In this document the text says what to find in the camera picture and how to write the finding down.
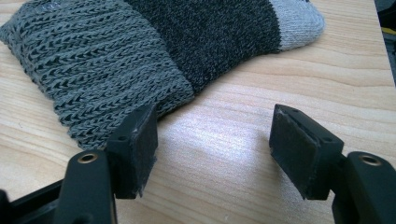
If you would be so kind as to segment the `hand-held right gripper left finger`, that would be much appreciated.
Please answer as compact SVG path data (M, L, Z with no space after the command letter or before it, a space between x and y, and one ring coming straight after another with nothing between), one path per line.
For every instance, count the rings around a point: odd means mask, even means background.
M115 201L143 194L157 147L156 106L141 106L123 120L103 149L70 159L53 224L117 224Z

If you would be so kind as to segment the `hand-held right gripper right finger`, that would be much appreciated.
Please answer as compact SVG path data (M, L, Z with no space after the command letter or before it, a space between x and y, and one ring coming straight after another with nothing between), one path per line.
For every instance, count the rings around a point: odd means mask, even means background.
M396 224L396 169L374 155L343 155L344 142L286 105L276 105L271 126L271 156L307 200L334 194L336 224Z

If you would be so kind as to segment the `grey and black sock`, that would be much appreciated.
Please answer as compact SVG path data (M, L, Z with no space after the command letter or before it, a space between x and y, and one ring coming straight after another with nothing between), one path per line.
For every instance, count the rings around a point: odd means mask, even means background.
M28 0L0 42L84 149L142 105L166 114L253 57L314 42L310 0Z

